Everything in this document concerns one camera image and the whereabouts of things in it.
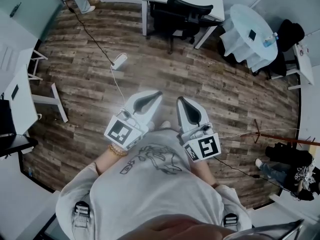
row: wooden floor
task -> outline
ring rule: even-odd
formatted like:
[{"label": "wooden floor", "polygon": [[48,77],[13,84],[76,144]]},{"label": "wooden floor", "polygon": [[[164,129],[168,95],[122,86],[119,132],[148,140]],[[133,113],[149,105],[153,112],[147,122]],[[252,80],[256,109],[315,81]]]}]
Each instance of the wooden floor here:
[{"label": "wooden floor", "polygon": [[[267,81],[264,73],[254,77],[244,66],[226,64],[216,51],[219,31],[199,50],[176,39],[174,52],[168,55],[166,40],[142,36],[140,5],[89,1],[96,10],[79,15],[87,30],[111,59],[127,53],[126,66],[114,72],[125,98],[143,90],[163,92],[156,125],[169,120],[177,129],[176,99],[186,96],[206,108],[220,137],[254,131],[254,119],[260,129],[297,127],[298,91],[287,90],[297,82],[296,76]],[[73,1],[68,4],[76,8]],[[44,80],[32,82],[32,92],[52,96],[50,86],[55,83],[69,121],[63,123],[53,107],[36,106],[43,117],[29,133],[39,145],[25,155],[24,169],[27,172],[31,167],[37,180],[61,190],[106,149],[104,131],[119,111],[122,97],[110,63],[67,9],[60,13],[39,51],[48,61],[39,64],[37,76]],[[271,133],[294,138],[296,131]],[[259,174],[255,159],[267,161],[265,148],[275,142],[261,137],[254,144],[253,137],[237,136],[221,138],[220,143],[220,160],[248,174]],[[269,202],[268,195],[279,191],[269,182],[248,177],[215,159],[209,160],[209,165],[220,183],[236,189],[247,208]]]}]

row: jeans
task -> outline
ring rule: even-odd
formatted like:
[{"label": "jeans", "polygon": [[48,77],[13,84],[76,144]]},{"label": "jeans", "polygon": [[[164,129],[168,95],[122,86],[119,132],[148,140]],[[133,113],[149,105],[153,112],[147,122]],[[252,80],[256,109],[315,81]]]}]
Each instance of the jeans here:
[{"label": "jeans", "polygon": [[266,163],[262,163],[260,170],[270,178],[275,179],[280,185],[284,185],[287,177],[287,172],[290,169],[290,165],[278,163],[273,167],[270,167]]}]

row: bracelet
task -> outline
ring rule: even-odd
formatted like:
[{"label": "bracelet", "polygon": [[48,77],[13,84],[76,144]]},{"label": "bracelet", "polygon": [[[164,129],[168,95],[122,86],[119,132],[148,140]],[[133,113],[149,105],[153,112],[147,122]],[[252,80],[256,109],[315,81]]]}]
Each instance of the bracelet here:
[{"label": "bracelet", "polygon": [[125,157],[128,154],[127,151],[123,150],[121,147],[117,146],[114,143],[110,144],[108,146],[108,149],[116,156]]}]

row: shoe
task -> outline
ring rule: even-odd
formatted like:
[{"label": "shoe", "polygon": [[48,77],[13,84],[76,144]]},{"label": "shoe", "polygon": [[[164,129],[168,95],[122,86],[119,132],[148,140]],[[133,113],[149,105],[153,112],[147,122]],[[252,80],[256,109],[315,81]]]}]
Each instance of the shoe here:
[{"label": "shoe", "polygon": [[258,167],[259,169],[260,169],[260,167],[262,166],[262,161],[259,159],[259,158],[257,158],[256,160],[255,160],[255,166],[256,167]]},{"label": "shoe", "polygon": [[152,121],[148,122],[146,126],[148,126],[150,132],[153,132],[155,130],[155,123]]},{"label": "shoe", "polygon": [[94,11],[96,9],[95,6],[90,6],[89,10],[82,12],[82,14],[87,14],[87,13],[91,13],[92,11]]},{"label": "shoe", "polygon": [[171,127],[171,123],[170,123],[169,121],[164,121],[164,122],[160,125],[159,129],[165,129],[165,128],[170,128],[170,127]]}]

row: gray t-shirt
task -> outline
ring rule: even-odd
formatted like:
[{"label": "gray t-shirt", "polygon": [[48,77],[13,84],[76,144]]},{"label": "gray t-shirt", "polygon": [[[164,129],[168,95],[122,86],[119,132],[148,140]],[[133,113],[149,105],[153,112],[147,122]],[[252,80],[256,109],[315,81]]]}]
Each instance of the gray t-shirt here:
[{"label": "gray t-shirt", "polygon": [[[85,230],[75,226],[73,211],[79,201],[91,209]],[[100,177],[94,163],[87,166],[64,187],[56,206],[61,228],[77,240],[116,240],[154,217],[169,214],[223,225],[229,213],[238,216],[237,230],[251,228],[236,191],[225,185],[214,189],[192,174],[177,132],[169,129],[148,133]]]}]

